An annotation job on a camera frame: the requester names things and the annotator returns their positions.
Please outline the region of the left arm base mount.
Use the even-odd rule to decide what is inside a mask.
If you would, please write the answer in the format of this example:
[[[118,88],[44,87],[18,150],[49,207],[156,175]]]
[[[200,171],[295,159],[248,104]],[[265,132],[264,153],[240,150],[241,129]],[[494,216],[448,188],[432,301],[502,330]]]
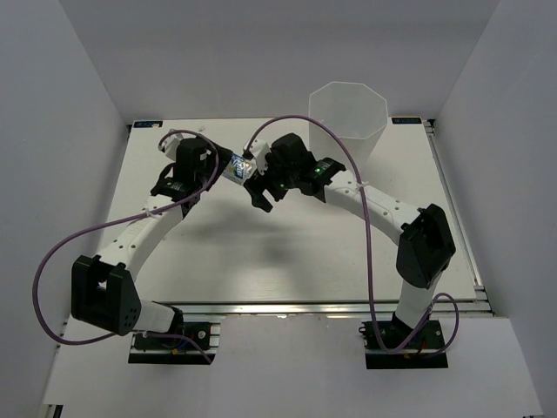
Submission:
[[[132,336],[129,364],[210,365],[217,354],[221,322],[185,319],[178,337],[163,338],[146,333]]]

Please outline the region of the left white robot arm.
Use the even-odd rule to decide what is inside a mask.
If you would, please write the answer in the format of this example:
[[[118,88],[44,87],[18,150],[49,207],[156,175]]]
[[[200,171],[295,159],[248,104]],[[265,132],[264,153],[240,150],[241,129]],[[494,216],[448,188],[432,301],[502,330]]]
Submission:
[[[141,300],[135,281],[165,235],[198,203],[232,160],[233,152],[201,137],[179,139],[165,150],[171,156],[144,203],[144,217],[134,220],[92,257],[80,256],[71,268],[71,315],[124,336],[146,331],[164,347],[184,337],[178,310]]]

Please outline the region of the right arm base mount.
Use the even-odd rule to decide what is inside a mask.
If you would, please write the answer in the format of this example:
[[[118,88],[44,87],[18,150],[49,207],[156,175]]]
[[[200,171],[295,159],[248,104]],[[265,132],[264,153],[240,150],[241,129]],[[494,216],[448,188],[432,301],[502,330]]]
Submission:
[[[382,350],[373,332],[372,322],[363,322],[358,329],[365,347],[368,370],[446,369],[445,353],[434,354],[445,346],[438,320],[428,321],[424,327],[396,354]]]

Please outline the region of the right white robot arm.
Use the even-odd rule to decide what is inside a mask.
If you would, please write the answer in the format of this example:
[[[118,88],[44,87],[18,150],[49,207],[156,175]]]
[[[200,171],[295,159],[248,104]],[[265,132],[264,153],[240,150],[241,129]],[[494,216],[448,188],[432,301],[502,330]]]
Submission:
[[[413,347],[425,335],[440,276],[456,253],[445,211],[435,204],[408,205],[363,182],[348,158],[316,158],[300,136],[289,133],[271,144],[251,138],[243,155],[254,164],[244,183],[252,205],[265,212],[290,190],[361,218],[397,247],[395,268],[403,280],[393,314],[393,338]]]

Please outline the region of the bottle with green-blue label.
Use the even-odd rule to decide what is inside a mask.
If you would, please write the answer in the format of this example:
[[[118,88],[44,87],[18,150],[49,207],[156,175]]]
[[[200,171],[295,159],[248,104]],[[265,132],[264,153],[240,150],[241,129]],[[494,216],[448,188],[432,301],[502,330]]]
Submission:
[[[230,150],[218,153],[218,171],[221,177],[237,185],[244,185],[257,171],[256,164]]]

